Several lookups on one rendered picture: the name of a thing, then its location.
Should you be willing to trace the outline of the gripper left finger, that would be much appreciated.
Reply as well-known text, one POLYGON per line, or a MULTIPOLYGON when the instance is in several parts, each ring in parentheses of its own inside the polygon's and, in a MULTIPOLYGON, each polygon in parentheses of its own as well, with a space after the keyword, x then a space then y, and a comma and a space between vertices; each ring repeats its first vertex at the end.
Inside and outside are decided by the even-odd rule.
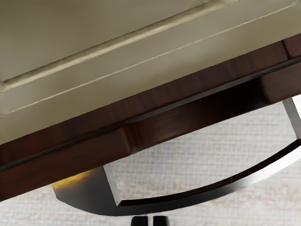
POLYGON ((131 219, 131 226, 149 226, 148 216, 134 216, 131 219))

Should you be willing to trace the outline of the cream box with lid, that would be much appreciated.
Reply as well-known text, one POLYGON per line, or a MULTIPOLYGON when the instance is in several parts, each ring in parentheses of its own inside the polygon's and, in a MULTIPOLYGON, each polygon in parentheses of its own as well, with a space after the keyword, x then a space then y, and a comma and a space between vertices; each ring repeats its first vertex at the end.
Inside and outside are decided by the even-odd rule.
POLYGON ((301 0, 0 0, 0 145, 301 33, 301 0))

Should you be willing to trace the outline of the dark wood cabinet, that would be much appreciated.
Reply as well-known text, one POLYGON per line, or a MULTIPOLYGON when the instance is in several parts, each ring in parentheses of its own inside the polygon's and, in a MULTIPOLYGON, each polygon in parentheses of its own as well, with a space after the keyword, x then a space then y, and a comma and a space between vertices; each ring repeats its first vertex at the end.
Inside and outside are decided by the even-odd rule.
POLYGON ((299 91, 267 92, 301 58, 301 34, 0 145, 0 171, 111 162, 299 91))

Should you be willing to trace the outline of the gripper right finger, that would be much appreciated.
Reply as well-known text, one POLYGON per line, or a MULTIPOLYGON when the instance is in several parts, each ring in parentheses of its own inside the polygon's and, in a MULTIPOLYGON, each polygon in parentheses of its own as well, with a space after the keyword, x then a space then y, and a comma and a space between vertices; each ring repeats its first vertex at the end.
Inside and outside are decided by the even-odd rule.
POLYGON ((153 216, 153 226, 170 226, 169 217, 153 216))

